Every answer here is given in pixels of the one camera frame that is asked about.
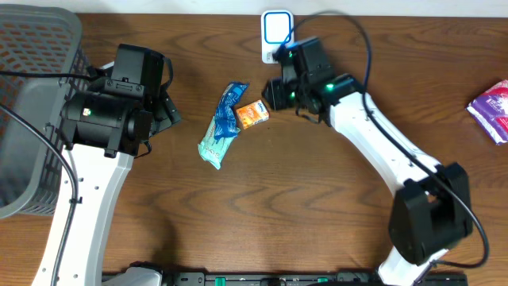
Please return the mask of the orange Kleenex tissue pack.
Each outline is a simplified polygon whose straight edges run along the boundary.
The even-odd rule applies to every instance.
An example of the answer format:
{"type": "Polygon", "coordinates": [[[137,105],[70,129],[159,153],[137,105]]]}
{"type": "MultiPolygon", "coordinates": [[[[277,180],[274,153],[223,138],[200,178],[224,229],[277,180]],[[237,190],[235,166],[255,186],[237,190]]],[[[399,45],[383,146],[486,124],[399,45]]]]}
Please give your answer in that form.
{"type": "Polygon", "coordinates": [[[248,129],[270,118],[270,114],[262,100],[257,100],[240,107],[236,110],[236,113],[243,129],[248,129]]]}

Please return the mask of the blue snack wrapper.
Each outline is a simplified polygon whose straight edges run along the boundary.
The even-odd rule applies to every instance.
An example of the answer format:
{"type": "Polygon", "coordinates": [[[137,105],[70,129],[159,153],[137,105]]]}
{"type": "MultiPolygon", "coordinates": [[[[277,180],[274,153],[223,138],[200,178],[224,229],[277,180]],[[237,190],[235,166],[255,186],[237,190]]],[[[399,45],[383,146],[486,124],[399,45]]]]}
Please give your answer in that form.
{"type": "Polygon", "coordinates": [[[239,103],[248,86],[248,83],[230,82],[223,92],[214,115],[215,140],[237,137],[237,120],[233,108],[239,103]]]}

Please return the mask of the mint green wipes pack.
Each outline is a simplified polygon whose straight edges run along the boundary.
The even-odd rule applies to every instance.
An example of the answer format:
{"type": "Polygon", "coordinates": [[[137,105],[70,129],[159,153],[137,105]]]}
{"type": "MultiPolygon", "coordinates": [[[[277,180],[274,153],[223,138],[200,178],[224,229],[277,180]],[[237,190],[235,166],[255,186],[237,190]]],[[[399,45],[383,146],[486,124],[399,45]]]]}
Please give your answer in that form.
{"type": "Polygon", "coordinates": [[[206,135],[198,144],[198,153],[204,161],[211,163],[219,170],[221,168],[221,162],[235,137],[226,137],[216,140],[214,138],[215,129],[216,124],[214,118],[212,118],[206,135]]]}

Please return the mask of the purple Carefree pad pack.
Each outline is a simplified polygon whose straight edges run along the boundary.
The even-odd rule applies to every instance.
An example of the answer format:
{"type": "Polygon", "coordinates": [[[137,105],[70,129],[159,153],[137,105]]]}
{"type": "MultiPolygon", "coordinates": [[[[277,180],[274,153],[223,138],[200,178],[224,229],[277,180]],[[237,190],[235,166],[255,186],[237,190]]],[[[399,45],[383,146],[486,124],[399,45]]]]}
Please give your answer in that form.
{"type": "Polygon", "coordinates": [[[496,145],[507,143],[507,80],[504,79],[473,99],[466,111],[496,145]]]}

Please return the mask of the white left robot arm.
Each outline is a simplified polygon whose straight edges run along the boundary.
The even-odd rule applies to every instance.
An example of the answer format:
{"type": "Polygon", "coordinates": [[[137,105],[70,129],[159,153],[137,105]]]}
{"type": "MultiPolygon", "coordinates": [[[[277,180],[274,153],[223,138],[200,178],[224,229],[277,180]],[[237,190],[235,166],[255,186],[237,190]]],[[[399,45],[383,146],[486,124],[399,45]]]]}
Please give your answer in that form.
{"type": "Polygon", "coordinates": [[[149,48],[120,44],[61,110],[64,174],[35,285],[102,285],[117,198],[139,148],[181,117],[167,89],[172,63],[149,48]]]}

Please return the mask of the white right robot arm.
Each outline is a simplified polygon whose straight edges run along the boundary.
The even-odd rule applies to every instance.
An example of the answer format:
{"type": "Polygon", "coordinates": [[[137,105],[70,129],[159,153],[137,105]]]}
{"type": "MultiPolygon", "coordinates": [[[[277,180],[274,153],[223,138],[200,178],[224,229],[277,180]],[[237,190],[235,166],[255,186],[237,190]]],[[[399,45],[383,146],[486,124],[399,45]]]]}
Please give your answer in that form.
{"type": "Polygon", "coordinates": [[[406,138],[377,108],[364,86],[338,75],[314,37],[280,44],[269,56],[282,75],[263,97],[273,110],[309,111],[346,137],[382,177],[394,197],[388,225],[392,250],[379,266],[384,284],[414,285],[472,232],[468,175],[442,165],[406,138]]]}

